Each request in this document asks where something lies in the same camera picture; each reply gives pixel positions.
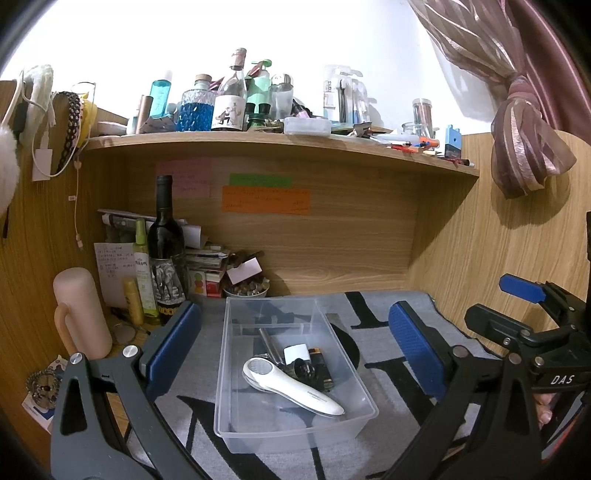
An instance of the pink sticky note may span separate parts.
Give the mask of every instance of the pink sticky note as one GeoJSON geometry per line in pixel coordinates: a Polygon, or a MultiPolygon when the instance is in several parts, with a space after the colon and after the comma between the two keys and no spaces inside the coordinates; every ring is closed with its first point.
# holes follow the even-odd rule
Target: pink sticky note
{"type": "Polygon", "coordinates": [[[156,175],[173,176],[174,198],[209,197],[212,159],[159,161],[156,164],[156,175]]]}
{"type": "Polygon", "coordinates": [[[228,277],[230,277],[230,281],[232,285],[236,285],[238,282],[242,280],[246,280],[247,278],[256,275],[257,273],[261,273],[262,268],[259,265],[256,258],[251,258],[250,260],[244,262],[242,265],[239,265],[236,268],[230,268],[226,270],[228,277]]]}

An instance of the striped sheer curtain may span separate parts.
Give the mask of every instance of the striped sheer curtain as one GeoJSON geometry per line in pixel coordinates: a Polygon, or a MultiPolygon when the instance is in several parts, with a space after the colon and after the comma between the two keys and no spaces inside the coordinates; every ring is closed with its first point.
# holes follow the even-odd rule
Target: striped sheer curtain
{"type": "Polygon", "coordinates": [[[491,126],[491,170],[506,198],[544,188],[576,158],[543,120],[540,101],[525,76],[525,53],[505,0],[408,0],[422,25],[453,64],[492,86],[507,100],[491,126]]]}

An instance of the silver bolt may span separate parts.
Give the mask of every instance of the silver bolt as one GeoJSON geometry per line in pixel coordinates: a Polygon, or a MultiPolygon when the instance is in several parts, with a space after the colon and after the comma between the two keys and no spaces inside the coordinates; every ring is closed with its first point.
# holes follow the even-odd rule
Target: silver bolt
{"type": "Polygon", "coordinates": [[[519,365],[521,363],[521,357],[516,353],[510,353],[509,362],[511,362],[513,365],[519,365]]]}
{"type": "Polygon", "coordinates": [[[452,353],[458,358],[464,358],[468,356],[468,349],[462,345],[456,345],[452,349],[452,353]]]}
{"type": "Polygon", "coordinates": [[[131,358],[138,353],[138,348],[135,345],[128,345],[123,349],[123,356],[131,358]]]}
{"type": "Polygon", "coordinates": [[[73,353],[70,357],[70,363],[72,365],[76,365],[80,360],[82,360],[82,354],[80,352],[73,353]]]}

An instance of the blue liquid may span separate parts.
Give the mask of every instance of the blue liquid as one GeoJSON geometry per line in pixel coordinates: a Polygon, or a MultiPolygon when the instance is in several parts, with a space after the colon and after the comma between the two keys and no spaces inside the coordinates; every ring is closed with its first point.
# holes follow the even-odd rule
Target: blue liquid
{"type": "Polygon", "coordinates": [[[170,93],[171,83],[168,80],[154,80],[150,89],[150,96],[154,98],[150,116],[158,118],[166,113],[168,94],[170,93]]]}
{"type": "Polygon", "coordinates": [[[185,103],[178,113],[177,132],[209,132],[212,129],[213,105],[185,103]]]}

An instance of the shelf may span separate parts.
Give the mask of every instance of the shelf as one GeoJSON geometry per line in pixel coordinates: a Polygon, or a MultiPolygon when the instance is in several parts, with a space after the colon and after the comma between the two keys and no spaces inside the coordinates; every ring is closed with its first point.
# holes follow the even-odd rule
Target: shelf
{"type": "Polygon", "coordinates": [[[410,173],[479,176],[479,170],[425,154],[403,153],[372,140],[340,135],[311,137],[254,132],[169,132],[91,138],[85,152],[109,149],[135,155],[207,157],[274,157],[298,161],[331,161],[410,173]]]}

